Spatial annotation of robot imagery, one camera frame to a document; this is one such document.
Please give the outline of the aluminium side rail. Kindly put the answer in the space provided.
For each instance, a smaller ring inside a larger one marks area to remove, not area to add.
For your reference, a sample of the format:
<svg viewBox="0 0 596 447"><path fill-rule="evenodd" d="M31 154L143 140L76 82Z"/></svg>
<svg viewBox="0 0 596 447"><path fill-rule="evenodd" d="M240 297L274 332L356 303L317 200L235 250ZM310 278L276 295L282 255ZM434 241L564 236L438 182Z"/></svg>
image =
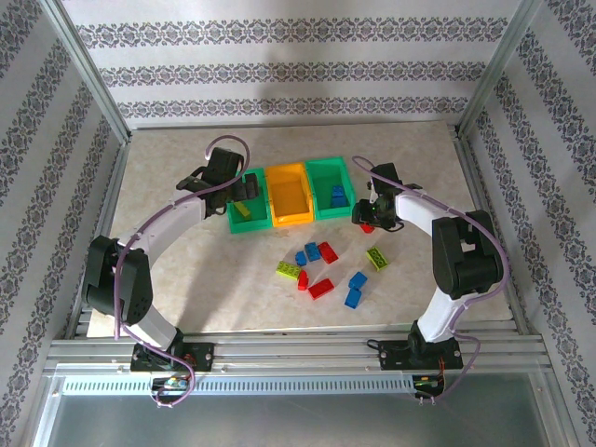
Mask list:
<svg viewBox="0 0 596 447"><path fill-rule="evenodd" d="M494 236L504 250L506 254L506 260L508 263L510 263L507 242L503 238L490 193L488 192L482 176L482 171L477 165L476 156L474 151L470 148L467 139L462 138L459 135L458 130L458 126L448 126L448 131L454 145L454 150L462 168L472 201L476 208L486 210L489 213L494 226ZM506 268L506 272L509 273L509 276L504 286L504 294L507 298L508 307L512 313L512 317L516 323L518 332L524 335L541 334L534 323L532 323L528 318L526 313L526 303L517 280L512 273L511 264L509 264Z"/></svg>
<svg viewBox="0 0 596 447"><path fill-rule="evenodd" d="M130 142L123 143L120 146L118 155L113 165L113 170L105 194L103 196L102 207L98 215L94 233L90 239L92 241L97 236L109 236L113 227L115 208L117 205L120 188L122 185L126 164L129 157ZM83 280L87 270L87 260L84 260L77 284L76 294L68 314L67 324L64 326L62 339L72 339L76 336L83 305L82 297Z"/></svg>

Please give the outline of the aluminium mounting rail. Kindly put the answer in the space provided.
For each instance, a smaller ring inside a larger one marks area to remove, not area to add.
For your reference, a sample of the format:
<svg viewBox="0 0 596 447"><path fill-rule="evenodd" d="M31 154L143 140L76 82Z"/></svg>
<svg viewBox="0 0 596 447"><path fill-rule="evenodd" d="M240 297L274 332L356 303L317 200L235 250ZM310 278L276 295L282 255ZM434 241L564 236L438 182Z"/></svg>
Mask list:
<svg viewBox="0 0 596 447"><path fill-rule="evenodd" d="M401 332L213 333L190 340L214 344L214 375L378 374L380 358L369 339L398 339ZM541 337L514 332L473 332L475 344L462 342L460 357L471 361L472 373L534 373L552 369ZM133 350L129 339L56 341L51 344L43 373L127 373Z"/></svg>

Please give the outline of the green plastic bin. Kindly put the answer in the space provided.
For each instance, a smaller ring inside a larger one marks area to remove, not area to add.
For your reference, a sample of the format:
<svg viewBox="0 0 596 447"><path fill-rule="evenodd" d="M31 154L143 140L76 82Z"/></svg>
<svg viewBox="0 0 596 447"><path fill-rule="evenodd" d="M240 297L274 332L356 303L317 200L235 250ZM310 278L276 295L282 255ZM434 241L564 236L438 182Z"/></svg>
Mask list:
<svg viewBox="0 0 596 447"><path fill-rule="evenodd" d="M350 217L355 203L355 192L344 159L340 156L308 160L305 162L310 184L315 219L317 221ZM342 185L349 206L331 207L332 187Z"/></svg>
<svg viewBox="0 0 596 447"><path fill-rule="evenodd" d="M243 202L245 208L250 212L249 217L247 219L243 217L236 202L227 204L226 214L232 234L260 231L273 227L264 168L248 169L246 176L252 173L257 178L259 193L256 198Z"/></svg>

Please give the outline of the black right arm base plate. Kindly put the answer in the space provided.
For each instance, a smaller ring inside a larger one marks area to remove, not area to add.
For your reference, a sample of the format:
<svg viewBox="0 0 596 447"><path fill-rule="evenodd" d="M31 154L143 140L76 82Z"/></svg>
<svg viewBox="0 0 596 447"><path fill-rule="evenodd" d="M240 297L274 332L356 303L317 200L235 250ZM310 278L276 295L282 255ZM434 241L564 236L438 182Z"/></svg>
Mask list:
<svg viewBox="0 0 596 447"><path fill-rule="evenodd" d="M454 338L413 346L403 340L387 340L378 344L380 367L383 371L437 370L440 360L446 370L461 370L464 366L459 344Z"/></svg>

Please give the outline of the orange plastic bin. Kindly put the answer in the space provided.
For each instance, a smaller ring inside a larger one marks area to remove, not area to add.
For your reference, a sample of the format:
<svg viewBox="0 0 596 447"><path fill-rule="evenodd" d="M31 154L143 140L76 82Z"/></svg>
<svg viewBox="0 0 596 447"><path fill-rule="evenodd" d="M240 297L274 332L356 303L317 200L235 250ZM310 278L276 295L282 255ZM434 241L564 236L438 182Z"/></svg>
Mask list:
<svg viewBox="0 0 596 447"><path fill-rule="evenodd" d="M314 221L313 198L304 163L270 166L264 174L274 227Z"/></svg>

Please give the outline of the grey metal sheet panel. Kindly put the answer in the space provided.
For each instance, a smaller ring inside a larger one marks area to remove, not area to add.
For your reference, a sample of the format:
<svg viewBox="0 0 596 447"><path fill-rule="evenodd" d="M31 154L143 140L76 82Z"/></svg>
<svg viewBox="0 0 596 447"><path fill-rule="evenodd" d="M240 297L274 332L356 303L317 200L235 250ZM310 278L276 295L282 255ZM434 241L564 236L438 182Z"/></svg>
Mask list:
<svg viewBox="0 0 596 447"><path fill-rule="evenodd" d="M40 447L579 447L542 377L473 374L445 400L398 393L51 397Z"/></svg>

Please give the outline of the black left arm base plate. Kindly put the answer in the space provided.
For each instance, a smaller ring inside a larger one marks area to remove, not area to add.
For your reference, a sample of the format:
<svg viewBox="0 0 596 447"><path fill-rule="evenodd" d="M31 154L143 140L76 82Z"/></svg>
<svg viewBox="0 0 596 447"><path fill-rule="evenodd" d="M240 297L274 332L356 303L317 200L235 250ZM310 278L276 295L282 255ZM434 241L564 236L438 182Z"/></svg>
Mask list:
<svg viewBox="0 0 596 447"><path fill-rule="evenodd" d="M130 370L132 372L194 372L208 373L214 360L212 343L177 343L169 350L150 349L136 344L132 351Z"/></svg>

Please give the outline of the aluminium frame post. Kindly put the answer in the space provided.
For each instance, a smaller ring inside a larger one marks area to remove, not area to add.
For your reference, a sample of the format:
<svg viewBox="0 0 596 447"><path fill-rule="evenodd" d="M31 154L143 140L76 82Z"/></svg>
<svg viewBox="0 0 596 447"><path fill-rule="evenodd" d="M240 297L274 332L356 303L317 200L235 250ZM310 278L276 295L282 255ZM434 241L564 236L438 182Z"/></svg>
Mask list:
<svg viewBox="0 0 596 447"><path fill-rule="evenodd" d="M537 10L543 3L544 0L520 0L515 13L503 33L502 39L496 46L493 56L489 60L478 85L469 99L461 119L454 127L458 140L463 140L469 134L482 107L492 94L494 86L505 72L509 59L529 28Z"/></svg>
<svg viewBox="0 0 596 447"><path fill-rule="evenodd" d="M61 0L38 0L38 2L71 54L76 70L87 84L117 139L121 143L129 143L131 131Z"/></svg>

